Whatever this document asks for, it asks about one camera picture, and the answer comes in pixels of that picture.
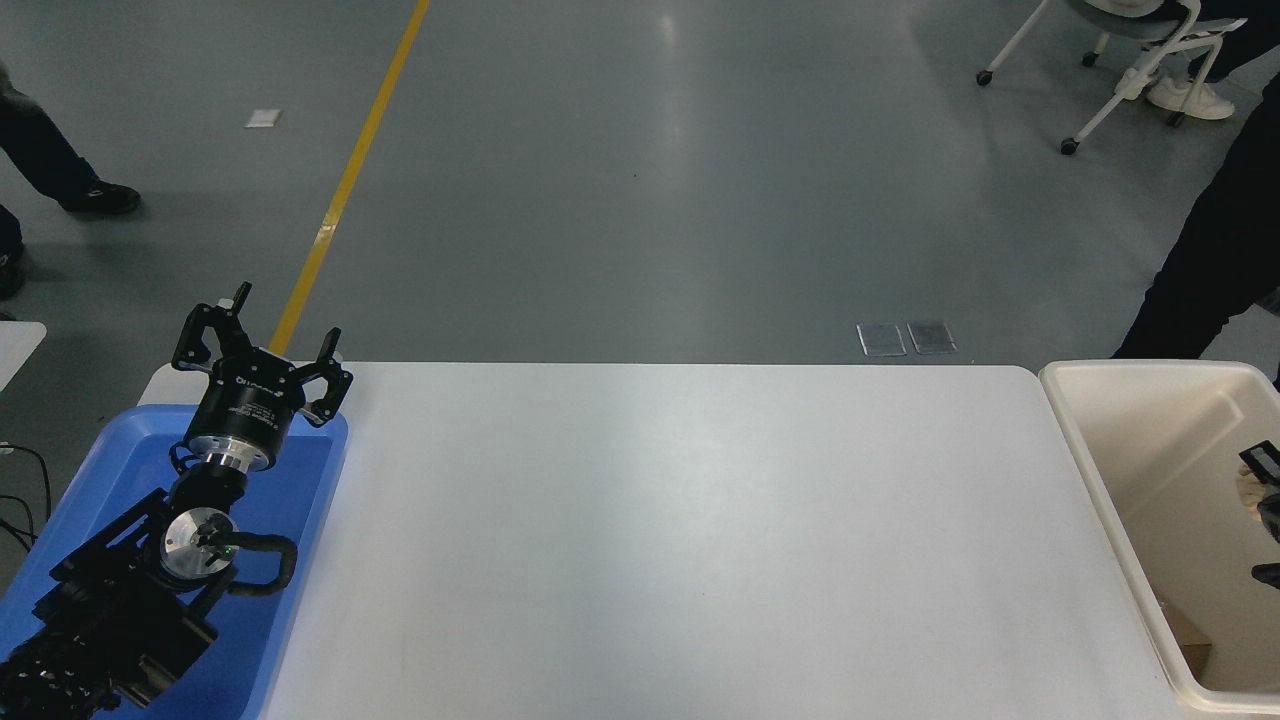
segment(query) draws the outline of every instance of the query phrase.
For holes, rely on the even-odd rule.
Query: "black pants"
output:
[[[36,192],[54,200],[70,200],[90,191],[97,174],[76,154],[45,110],[14,90],[0,63],[0,147],[9,155]],[[22,243],[22,225],[0,205],[0,255]]]
[[[1196,200],[1114,357],[1199,357],[1233,315],[1280,286],[1280,76]]]
[[[1151,18],[1176,19],[1187,18],[1187,8],[1174,0],[1165,0],[1164,6],[1148,15]],[[1217,82],[1231,70],[1239,68],[1249,60],[1262,56],[1265,53],[1280,45],[1280,3],[1276,0],[1203,0],[1201,3],[1199,19],[1216,20],[1220,18],[1249,18],[1244,27],[1226,33],[1222,38],[1222,51],[1208,70],[1208,82]],[[1192,77],[1199,72],[1201,64],[1207,58],[1207,53],[1192,60]]]

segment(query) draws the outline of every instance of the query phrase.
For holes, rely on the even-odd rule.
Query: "plastic bin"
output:
[[[1238,454],[1280,445],[1280,395],[1238,363],[1053,363],[1041,382],[1147,623],[1192,707],[1280,715],[1280,544],[1239,501]],[[1213,643],[1193,676],[1155,593]]]
[[[54,587],[49,570],[101,527],[177,474],[169,446],[182,439],[195,406],[146,405],[114,418],[99,434],[52,519],[13,585],[0,600],[0,660],[41,628],[31,609]],[[293,582],[270,597],[224,596],[209,621],[218,641],[173,688],[146,710],[124,702],[102,720],[250,720],[266,702],[293,616],[306,584],[315,543],[338,484],[347,442],[339,415],[323,428],[296,418],[279,464],[250,477],[248,492],[232,515],[242,528],[279,533],[298,544]],[[275,559],[246,553],[236,559],[239,578],[265,582]]]

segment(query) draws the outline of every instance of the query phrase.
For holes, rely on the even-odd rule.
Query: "chair leg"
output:
[[[1124,87],[1117,87],[1115,95],[1111,96],[1111,100],[1107,100],[1107,104],[1103,105],[1102,109],[1097,111],[1097,114],[1089,118],[1088,123],[1084,123],[1084,127],[1080,128],[1080,132],[1062,141],[1062,154],[1070,155],[1071,152],[1074,152],[1075,147],[1079,146],[1082,142],[1084,142],[1084,138],[1089,137],[1089,133],[1092,133],[1098,127],[1098,124],[1101,124],[1102,120],[1105,120],[1107,115],[1111,114],[1111,110],[1115,110],[1116,105],[1119,105],[1120,101],[1124,100],[1124,95],[1125,92],[1129,91],[1129,86],[1144,82],[1146,77],[1151,74],[1152,70],[1156,69],[1156,65],[1158,65],[1160,61],[1165,59],[1166,54],[1167,53],[1164,49],[1147,53],[1149,58],[1147,58],[1138,67],[1138,73],[1129,81],[1129,83],[1125,85]],[[1073,143],[1071,152],[1066,151],[1068,142]]]
[[[1023,37],[1028,32],[1030,32],[1033,27],[1036,27],[1036,23],[1041,20],[1041,17],[1044,15],[1044,12],[1048,10],[1048,5],[1053,0],[1041,1],[1039,6],[1036,8],[1036,12],[1032,13],[1032,17],[1027,18],[1027,22],[1023,23],[1023,27],[1018,28],[1018,32],[1015,32],[1014,36],[1009,38],[1009,44],[1005,45],[1005,47],[1000,51],[1000,54],[996,55],[996,59],[992,60],[989,65],[987,65],[987,69],[984,72],[993,73],[997,69],[1000,69],[1000,65],[1005,63],[1005,59],[1009,58],[1009,54],[1012,53],[1015,47],[1018,47],[1018,44],[1023,41]]]
[[[1097,45],[1093,46],[1093,50],[1084,54],[1084,58],[1080,59],[1080,64],[1085,68],[1092,68],[1093,64],[1098,61],[1098,58],[1102,56],[1102,53],[1107,49],[1108,40],[1111,40],[1110,32],[1100,35]]]
[[[1192,83],[1190,91],[1187,94],[1185,97],[1183,97],[1183,104],[1178,106],[1178,111],[1169,115],[1169,119],[1165,120],[1166,123],[1169,123],[1170,127],[1178,127],[1183,124],[1183,118],[1187,117],[1185,113],[1187,102],[1192,99],[1193,95],[1199,92],[1201,86],[1204,85],[1204,78],[1208,77],[1208,70],[1210,68],[1213,67],[1213,61],[1217,60],[1217,54],[1221,50],[1222,50],[1222,36],[1217,36],[1212,40],[1212,42],[1210,42],[1208,58],[1204,58],[1204,64],[1201,65],[1201,72],[1196,73],[1196,82]]]

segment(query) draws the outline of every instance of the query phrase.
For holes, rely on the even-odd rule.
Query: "blue tray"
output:
[[[54,580],[49,570],[155,488],[169,489],[177,474],[169,446],[182,439],[193,406],[146,405],[111,420],[97,437],[36,547],[0,601],[0,659],[41,628],[31,609]],[[271,689],[284,642],[306,583],[312,550],[338,484],[347,421],[323,428],[301,418],[289,429],[279,461],[250,474],[248,492],[232,507],[236,523],[255,533],[283,534],[298,543],[293,582],[270,597],[224,596],[209,614],[218,641],[173,688],[147,710],[125,701],[104,714],[111,720],[248,720]],[[275,577],[276,556],[242,553],[238,579]]]

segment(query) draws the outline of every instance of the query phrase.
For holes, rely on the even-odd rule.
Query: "beige plastic bin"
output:
[[[1238,363],[1053,363],[1041,382],[1179,697],[1280,715],[1280,589],[1249,575],[1280,543],[1242,506],[1238,452],[1280,446],[1280,395]],[[1192,678],[1152,588],[1210,637]]]

